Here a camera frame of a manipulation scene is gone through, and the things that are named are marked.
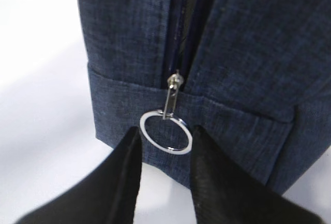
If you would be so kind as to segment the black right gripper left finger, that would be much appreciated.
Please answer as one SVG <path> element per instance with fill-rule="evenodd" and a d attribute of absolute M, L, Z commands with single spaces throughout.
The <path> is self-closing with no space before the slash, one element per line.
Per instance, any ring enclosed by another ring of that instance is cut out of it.
<path fill-rule="evenodd" d="M 131 127 L 92 173 L 17 222 L 133 223 L 141 172 L 142 141 Z"/>

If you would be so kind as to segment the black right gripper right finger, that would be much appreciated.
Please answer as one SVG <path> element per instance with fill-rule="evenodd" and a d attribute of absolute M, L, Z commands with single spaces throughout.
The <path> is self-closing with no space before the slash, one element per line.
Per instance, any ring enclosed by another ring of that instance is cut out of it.
<path fill-rule="evenodd" d="M 324 223 L 246 173 L 195 126 L 190 190 L 197 223 Z"/>

